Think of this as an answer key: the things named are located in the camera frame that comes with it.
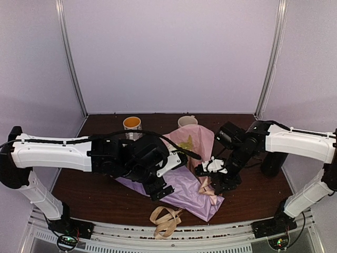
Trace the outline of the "purple pink flower bouquet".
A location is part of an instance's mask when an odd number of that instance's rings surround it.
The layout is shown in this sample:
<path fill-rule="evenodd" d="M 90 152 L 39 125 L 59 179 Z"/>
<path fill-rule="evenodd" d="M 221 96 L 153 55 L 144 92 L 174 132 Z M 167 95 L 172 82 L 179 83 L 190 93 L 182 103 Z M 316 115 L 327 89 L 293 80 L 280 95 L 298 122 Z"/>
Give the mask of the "purple pink flower bouquet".
<path fill-rule="evenodd" d="M 186 166 L 167 172 L 163 178 L 174 192 L 160 201 L 185 209 L 208 222 L 219 210 L 224 198 L 216 196 L 207 177 L 197 177 L 194 168 L 212 155 L 214 133 L 204 126 L 190 124 L 165 135 L 179 147 L 193 151 L 202 160 L 190 158 Z"/>

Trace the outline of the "tan satin ribbon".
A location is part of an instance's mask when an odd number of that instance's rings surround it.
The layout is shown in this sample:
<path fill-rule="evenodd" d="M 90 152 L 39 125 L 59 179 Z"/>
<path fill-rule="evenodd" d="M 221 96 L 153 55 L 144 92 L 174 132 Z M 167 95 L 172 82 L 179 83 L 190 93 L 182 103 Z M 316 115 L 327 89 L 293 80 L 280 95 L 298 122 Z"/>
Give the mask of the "tan satin ribbon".
<path fill-rule="evenodd" d="M 168 239 L 182 222 L 181 214 L 183 209 L 173 210 L 172 208 L 159 206 L 150 215 L 150 222 L 156 225 L 154 238 L 157 240 Z"/>

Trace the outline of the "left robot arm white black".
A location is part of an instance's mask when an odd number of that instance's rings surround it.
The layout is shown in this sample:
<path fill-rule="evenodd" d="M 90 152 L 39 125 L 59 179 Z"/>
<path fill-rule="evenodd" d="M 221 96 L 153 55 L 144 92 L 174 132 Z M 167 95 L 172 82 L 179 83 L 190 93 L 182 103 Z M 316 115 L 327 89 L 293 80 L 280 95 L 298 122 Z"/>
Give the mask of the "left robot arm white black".
<path fill-rule="evenodd" d="M 155 201 L 173 193 L 164 175 L 187 163 L 187 152 L 170 151 L 158 134 L 138 140 L 120 139 L 117 134 L 75 139 L 40 138 L 12 128 L 1 145 L 1 183 L 20 191 L 46 217 L 48 228 L 67 236 L 90 238 L 94 225 L 71 218 L 69 206 L 55 198 L 41 183 L 34 167 L 56 167 L 105 174 L 140 183 Z"/>

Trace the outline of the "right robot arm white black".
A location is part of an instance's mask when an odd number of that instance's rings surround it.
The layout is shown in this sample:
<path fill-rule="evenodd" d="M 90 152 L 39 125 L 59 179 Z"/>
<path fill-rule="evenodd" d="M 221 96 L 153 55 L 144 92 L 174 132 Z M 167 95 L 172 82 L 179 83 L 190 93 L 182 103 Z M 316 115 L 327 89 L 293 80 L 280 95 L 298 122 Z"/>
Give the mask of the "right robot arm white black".
<path fill-rule="evenodd" d="M 279 233 L 292 228 L 294 219 L 302 211 L 336 192 L 336 132 L 300 130 L 276 121 L 258 120 L 246 130 L 227 122 L 215 138 L 231 151 L 229 157 L 211 157 L 198 165 L 195 172 L 198 176 L 210 177 L 216 195 L 236 189 L 241 183 L 240 171 L 262 152 L 266 157 L 261 171 L 269 177 L 279 172 L 290 154 L 323 162 L 323 168 L 302 190 L 280 203 L 273 218 L 253 224 L 258 232 L 272 229 Z"/>

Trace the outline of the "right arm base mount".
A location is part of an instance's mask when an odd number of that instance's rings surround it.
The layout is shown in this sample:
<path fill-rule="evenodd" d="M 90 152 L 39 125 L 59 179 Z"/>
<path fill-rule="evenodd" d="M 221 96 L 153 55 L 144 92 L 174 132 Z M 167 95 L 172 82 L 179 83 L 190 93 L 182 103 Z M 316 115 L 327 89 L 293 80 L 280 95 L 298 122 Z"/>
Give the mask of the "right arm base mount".
<path fill-rule="evenodd" d="M 268 245 L 276 251 L 285 250 L 290 245 L 289 232 L 297 228 L 294 221 L 290 223 L 277 223 L 274 219 L 266 219 L 252 223 L 256 239 L 267 238 Z"/>

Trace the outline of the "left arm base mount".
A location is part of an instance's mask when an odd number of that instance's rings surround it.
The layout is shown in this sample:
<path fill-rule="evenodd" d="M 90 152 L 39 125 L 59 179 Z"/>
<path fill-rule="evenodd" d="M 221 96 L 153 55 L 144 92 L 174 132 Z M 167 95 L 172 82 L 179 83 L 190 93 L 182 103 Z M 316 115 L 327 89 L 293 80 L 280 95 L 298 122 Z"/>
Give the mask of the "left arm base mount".
<path fill-rule="evenodd" d="M 80 239 L 91 239 L 94 224 L 72 219 L 68 216 L 59 220 L 49 220 L 44 216 L 48 229 L 56 236 L 56 246 L 61 252 L 74 250 Z"/>

